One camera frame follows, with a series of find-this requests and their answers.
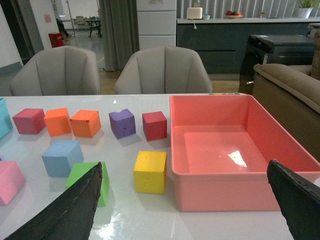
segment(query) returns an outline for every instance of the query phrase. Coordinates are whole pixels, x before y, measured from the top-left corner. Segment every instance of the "beige sofa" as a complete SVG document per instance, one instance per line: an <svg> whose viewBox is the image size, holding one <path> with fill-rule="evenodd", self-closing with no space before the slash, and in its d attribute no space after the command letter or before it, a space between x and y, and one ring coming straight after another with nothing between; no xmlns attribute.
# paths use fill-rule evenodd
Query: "beige sofa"
<svg viewBox="0 0 320 240"><path fill-rule="evenodd" d="M314 37L312 66L255 65L252 95L320 162L320 31Z"/></svg>

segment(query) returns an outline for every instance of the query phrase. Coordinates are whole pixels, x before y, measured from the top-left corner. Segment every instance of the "sofa armrest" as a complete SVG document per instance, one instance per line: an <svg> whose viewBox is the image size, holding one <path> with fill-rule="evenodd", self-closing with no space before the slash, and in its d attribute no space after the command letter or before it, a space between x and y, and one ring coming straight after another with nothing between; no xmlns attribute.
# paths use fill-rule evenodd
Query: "sofa armrest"
<svg viewBox="0 0 320 240"><path fill-rule="evenodd" d="M294 95L320 113L319 80L283 64L257 64L253 69L265 79Z"/></svg>
<svg viewBox="0 0 320 240"><path fill-rule="evenodd" d="M293 68L303 74L311 76L312 65L289 65L290 68Z"/></svg>

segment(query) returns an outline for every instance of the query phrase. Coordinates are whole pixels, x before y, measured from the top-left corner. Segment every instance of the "purple cube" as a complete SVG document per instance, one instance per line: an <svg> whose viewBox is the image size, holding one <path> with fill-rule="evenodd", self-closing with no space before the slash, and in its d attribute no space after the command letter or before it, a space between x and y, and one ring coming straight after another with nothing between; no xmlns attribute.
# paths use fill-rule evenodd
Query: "purple cube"
<svg viewBox="0 0 320 240"><path fill-rule="evenodd" d="M109 113L111 130L117 139L136 133L135 116L128 110Z"/></svg>

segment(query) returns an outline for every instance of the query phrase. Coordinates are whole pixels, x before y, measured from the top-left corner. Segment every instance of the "white wall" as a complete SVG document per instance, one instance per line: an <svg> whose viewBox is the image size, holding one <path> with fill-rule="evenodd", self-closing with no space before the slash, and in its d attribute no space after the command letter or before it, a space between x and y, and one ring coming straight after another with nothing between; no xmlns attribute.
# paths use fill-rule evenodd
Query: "white wall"
<svg viewBox="0 0 320 240"><path fill-rule="evenodd" d="M4 11L0 6L0 68L20 62L16 43L12 37Z"/></svg>
<svg viewBox="0 0 320 240"><path fill-rule="evenodd" d="M51 49L49 33L58 33L58 25L51 0L30 0L35 22L37 24L44 49ZM49 14L51 22L46 22L45 15Z"/></svg>
<svg viewBox="0 0 320 240"><path fill-rule="evenodd" d="M98 16L98 4L97 0L68 0L70 6L71 17L73 19L76 16L83 16L83 17L97 17ZM64 15L60 17L61 20L70 20L70 14L68 10L68 4L65 0L61 0ZM63 23L65 29L72 29L71 22L64 22Z"/></svg>

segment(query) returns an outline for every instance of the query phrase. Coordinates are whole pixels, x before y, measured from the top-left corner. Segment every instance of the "bowl of fruit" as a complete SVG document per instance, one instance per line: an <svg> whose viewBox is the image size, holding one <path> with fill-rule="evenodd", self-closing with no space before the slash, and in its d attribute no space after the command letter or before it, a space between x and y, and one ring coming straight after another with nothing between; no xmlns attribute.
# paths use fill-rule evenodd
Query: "bowl of fruit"
<svg viewBox="0 0 320 240"><path fill-rule="evenodd" d="M241 14L241 12L236 12L236 11L226 11L225 16L228 19L239 19L242 18L243 15Z"/></svg>

